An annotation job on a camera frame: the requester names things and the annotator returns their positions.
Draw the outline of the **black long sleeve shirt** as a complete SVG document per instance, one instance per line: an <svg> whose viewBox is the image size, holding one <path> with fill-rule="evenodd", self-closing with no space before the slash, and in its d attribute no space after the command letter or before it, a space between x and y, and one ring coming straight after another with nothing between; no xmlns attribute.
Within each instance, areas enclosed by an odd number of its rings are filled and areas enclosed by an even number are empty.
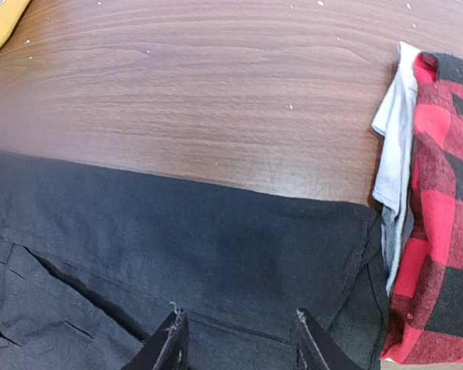
<svg viewBox="0 0 463 370"><path fill-rule="evenodd" d="M369 207L0 153L0 369L122 368L175 308L192 369L305 366L300 308L378 369L385 282Z"/></svg>

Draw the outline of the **grey folded shirt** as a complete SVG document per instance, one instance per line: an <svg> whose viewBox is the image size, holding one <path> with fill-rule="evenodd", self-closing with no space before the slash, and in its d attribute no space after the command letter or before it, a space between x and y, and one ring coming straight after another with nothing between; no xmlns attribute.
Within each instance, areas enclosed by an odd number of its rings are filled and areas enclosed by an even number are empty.
<svg viewBox="0 0 463 370"><path fill-rule="evenodd" d="M396 74L371 123L384 138L372 196L383 205L381 248L388 271L388 294L394 289L401 255L414 226L409 186L417 105L414 62L421 50L406 42L399 42L398 50Z"/></svg>

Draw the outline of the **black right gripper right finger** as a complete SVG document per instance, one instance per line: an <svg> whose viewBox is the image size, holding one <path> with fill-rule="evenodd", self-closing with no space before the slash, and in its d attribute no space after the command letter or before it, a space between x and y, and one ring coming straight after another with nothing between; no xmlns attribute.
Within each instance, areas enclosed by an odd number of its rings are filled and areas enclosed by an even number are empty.
<svg viewBox="0 0 463 370"><path fill-rule="evenodd" d="M291 331L293 369L361 370L321 328L305 308L296 310Z"/></svg>

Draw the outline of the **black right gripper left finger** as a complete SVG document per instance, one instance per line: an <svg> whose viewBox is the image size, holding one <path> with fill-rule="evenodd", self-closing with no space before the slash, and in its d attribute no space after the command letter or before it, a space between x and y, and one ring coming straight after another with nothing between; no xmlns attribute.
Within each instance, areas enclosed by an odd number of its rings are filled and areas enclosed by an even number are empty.
<svg viewBox="0 0 463 370"><path fill-rule="evenodd" d="M173 310L122 370L187 370L189 322L184 309Z"/></svg>

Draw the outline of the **red black plaid shirt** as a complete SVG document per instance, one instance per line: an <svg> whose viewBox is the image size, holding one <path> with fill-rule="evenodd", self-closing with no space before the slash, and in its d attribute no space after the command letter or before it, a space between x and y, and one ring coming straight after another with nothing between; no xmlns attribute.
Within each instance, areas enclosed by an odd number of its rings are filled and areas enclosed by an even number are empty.
<svg viewBox="0 0 463 370"><path fill-rule="evenodd" d="M414 227L404 248L381 357L463 363L463 59L415 61Z"/></svg>

